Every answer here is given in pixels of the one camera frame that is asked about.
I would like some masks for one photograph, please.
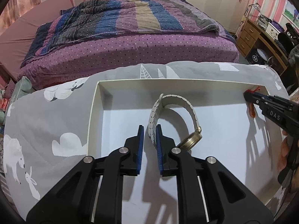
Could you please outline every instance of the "drawer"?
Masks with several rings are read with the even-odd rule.
[[[245,24],[244,30],[246,30],[246,32],[249,33],[249,35],[254,39],[257,39],[260,35],[260,31],[251,26],[248,22]]]
[[[248,44],[245,43],[245,41],[242,38],[239,38],[237,40],[237,46],[243,51],[243,53],[247,56],[248,53],[251,50],[251,47],[249,47]]]
[[[249,47],[253,47],[253,45],[255,44],[255,39],[254,38],[252,38],[251,36],[250,36],[250,34],[249,33],[247,33],[245,30],[243,30],[242,31],[242,33],[241,33],[241,36],[240,36],[244,41],[245,41],[245,43],[246,44],[248,44],[249,45]]]

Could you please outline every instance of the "picture on wall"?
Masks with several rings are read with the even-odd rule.
[[[286,8],[284,10],[284,16],[299,29],[299,13],[297,9],[289,1],[286,2]]]

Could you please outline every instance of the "desk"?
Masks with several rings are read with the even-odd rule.
[[[266,31],[250,19],[246,19],[241,35],[237,39],[237,48],[239,52],[244,56],[244,58],[246,58],[251,49],[260,48],[261,43],[267,48],[267,54],[270,52],[277,59],[278,63],[273,65],[273,69],[279,74],[279,76],[282,76],[289,67],[287,56],[266,33]]]

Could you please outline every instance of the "white watch strap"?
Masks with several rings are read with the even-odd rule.
[[[194,111],[193,106],[190,104],[190,102],[187,99],[185,99],[181,96],[178,96],[178,95],[173,95],[173,94],[166,95],[166,96],[164,96],[164,94],[161,94],[159,99],[155,102],[155,104],[152,108],[152,111],[150,113],[150,117],[149,117],[148,134],[149,134],[149,137],[151,138],[154,146],[156,146],[157,122],[158,122],[158,119],[160,117],[160,114],[161,114],[163,108],[166,107],[167,105],[179,105],[179,106],[182,106],[183,108],[185,108],[191,115],[193,125],[194,125],[194,130],[196,130],[197,127],[199,127],[196,112]]]

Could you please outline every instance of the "watch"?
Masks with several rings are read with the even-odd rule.
[[[185,108],[189,114],[191,115],[193,125],[194,125],[194,132],[188,135],[180,144],[177,145],[178,148],[182,150],[189,151],[192,147],[196,145],[202,138],[201,136],[201,127],[198,123],[198,118],[193,106],[190,102],[179,96],[179,95],[166,95],[161,94],[159,99],[155,102],[152,111],[149,117],[149,127],[148,127],[148,135],[151,138],[154,146],[156,147],[156,126],[159,119],[159,116],[162,110],[167,105],[179,105]]]

